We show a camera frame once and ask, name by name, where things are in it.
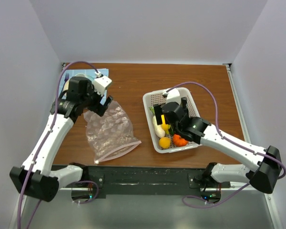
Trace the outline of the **white perforated plastic basket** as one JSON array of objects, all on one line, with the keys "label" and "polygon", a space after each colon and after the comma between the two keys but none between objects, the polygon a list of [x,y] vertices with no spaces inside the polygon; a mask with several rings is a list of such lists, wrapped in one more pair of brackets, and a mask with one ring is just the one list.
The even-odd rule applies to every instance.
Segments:
[{"label": "white perforated plastic basket", "polygon": [[[196,104],[194,102],[194,99],[191,95],[191,92],[185,88],[185,87],[179,87],[177,88],[181,97],[187,97],[187,108],[189,110],[189,116],[194,117],[198,116],[200,117],[200,114],[198,112],[198,109],[196,107]],[[163,149],[159,145],[160,138],[156,135],[153,127],[153,113],[150,110],[150,107],[152,107],[154,104],[164,104],[166,102],[166,98],[163,97],[163,91],[164,89],[158,90],[158,91],[152,91],[149,93],[146,93],[143,95],[143,106],[144,111],[151,135],[151,139],[153,142],[153,146],[156,150],[156,152],[160,154],[166,154],[166,153],[175,153],[180,151],[185,151],[189,149],[194,149],[199,147],[200,145],[195,142],[189,142],[186,146],[183,147],[177,147],[173,143],[173,136],[172,135],[166,135],[166,137],[170,138],[171,144],[168,149]]]}]

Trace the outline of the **single yellow fake banana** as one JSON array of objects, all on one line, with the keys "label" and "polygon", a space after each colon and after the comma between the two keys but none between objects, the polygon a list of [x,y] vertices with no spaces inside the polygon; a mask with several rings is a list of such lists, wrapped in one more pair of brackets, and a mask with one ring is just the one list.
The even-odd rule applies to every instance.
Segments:
[{"label": "single yellow fake banana", "polygon": [[170,130],[171,126],[166,123],[166,120],[165,120],[165,116],[164,116],[164,115],[161,115],[161,119],[162,119],[161,127],[162,127],[162,129],[165,131],[165,133],[166,133],[167,135],[169,135],[169,134],[170,134],[169,130]]}]

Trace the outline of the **white fake eggplant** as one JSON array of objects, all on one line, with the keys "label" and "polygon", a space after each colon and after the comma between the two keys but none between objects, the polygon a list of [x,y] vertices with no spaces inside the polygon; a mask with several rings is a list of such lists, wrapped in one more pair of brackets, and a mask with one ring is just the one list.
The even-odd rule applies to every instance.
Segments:
[{"label": "white fake eggplant", "polygon": [[157,124],[157,120],[155,116],[152,117],[152,124],[153,124],[153,129],[154,129],[155,134],[159,138],[165,137],[165,131],[162,129],[161,125]]}]

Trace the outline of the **orange fake pumpkin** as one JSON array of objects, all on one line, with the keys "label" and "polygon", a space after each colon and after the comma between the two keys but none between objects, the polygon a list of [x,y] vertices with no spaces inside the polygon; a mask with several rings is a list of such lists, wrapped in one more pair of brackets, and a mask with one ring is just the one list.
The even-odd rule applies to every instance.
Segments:
[{"label": "orange fake pumpkin", "polygon": [[181,136],[174,134],[173,135],[173,144],[177,147],[183,147],[188,144],[188,141],[182,138]]}]

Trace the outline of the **clear zip top bag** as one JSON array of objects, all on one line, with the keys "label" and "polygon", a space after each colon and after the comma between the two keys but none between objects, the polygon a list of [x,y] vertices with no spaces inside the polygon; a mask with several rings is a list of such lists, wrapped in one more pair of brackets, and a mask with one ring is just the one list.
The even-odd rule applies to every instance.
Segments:
[{"label": "clear zip top bag", "polygon": [[84,119],[95,164],[122,157],[142,143],[134,136],[132,122],[117,101],[111,102],[102,117],[87,111]]}]

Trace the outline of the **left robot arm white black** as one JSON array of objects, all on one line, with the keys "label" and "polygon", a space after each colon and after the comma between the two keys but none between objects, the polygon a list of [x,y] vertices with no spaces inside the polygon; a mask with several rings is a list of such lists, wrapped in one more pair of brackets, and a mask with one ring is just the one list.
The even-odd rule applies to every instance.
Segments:
[{"label": "left robot arm white black", "polygon": [[53,171],[56,154],[78,117],[88,109],[102,117],[113,98],[106,97],[112,80],[103,74],[93,81],[74,76],[54,100],[46,127],[36,146],[21,167],[13,167],[10,178],[17,191],[26,196],[50,202],[59,189],[72,183],[84,187],[89,183],[87,166],[71,163]]}]

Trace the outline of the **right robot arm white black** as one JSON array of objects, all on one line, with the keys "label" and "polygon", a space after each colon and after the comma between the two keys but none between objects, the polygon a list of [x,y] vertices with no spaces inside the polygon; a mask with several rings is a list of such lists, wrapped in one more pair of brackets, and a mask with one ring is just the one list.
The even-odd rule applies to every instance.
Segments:
[{"label": "right robot arm white black", "polygon": [[284,172],[279,149],[263,148],[235,138],[198,116],[190,117],[186,98],[182,103],[153,105],[158,124],[165,122],[173,132],[188,142],[214,148],[239,162],[238,165],[210,163],[201,176],[207,187],[223,182],[250,184],[256,190],[271,194]]}]

